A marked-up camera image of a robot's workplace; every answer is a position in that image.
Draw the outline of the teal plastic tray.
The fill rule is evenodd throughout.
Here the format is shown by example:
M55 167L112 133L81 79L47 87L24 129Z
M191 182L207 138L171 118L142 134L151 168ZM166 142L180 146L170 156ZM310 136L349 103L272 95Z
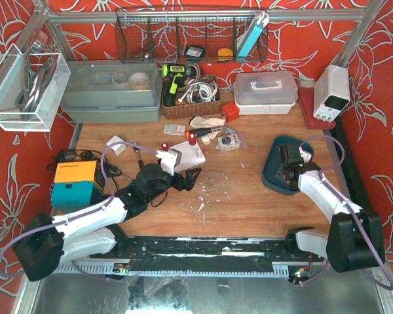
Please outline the teal plastic tray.
M302 140L289 135L279 135L272 142L272 147L261 174L261 179L265 187L287 196L292 196L301 191L299 186L301 175L306 171L305 168L307 171L309 170L309 166L312 163L312 161L308 163L303 162L283 168L278 147L290 142L298 143L299 146L302 146L314 155L314 149L310 144L304 143Z

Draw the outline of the red handled ratchet wrench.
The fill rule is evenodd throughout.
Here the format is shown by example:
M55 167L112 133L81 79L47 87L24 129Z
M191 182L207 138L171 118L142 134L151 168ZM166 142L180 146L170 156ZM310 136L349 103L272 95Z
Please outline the red handled ratchet wrench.
M137 147L136 142L134 142L133 151L137 157L139 169L142 170L144 167L144 162L141 157L141 150Z

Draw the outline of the white peg board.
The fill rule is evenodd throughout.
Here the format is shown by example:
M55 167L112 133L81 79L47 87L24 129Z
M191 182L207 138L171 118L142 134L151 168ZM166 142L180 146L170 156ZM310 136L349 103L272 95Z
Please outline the white peg board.
M170 150L176 150L181 153L179 164L174 168L174 171L177 173L206 162L206 157L198 143L190 145L188 141L185 141L170 147Z

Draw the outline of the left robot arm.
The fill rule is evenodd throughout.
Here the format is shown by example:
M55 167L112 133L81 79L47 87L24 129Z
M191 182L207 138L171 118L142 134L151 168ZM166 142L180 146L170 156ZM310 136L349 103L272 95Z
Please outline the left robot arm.
M93 254L121 253L127 244L119 223L143 213L170 188L192 190L200 172L197 167L181 175L168 173L158 164L147 164L129 185L100 203L66 215L34 216L12 249L32 282L48 277L64 262Z

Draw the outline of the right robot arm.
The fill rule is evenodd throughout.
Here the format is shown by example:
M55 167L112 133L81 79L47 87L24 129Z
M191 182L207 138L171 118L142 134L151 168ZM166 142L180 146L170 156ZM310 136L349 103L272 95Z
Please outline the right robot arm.
M283 181L308 196L328 220L328 234L312 227L288 231L285 248L327 259L339 272L382 266L383 227L379 215L342 194L297 143L279 146Z

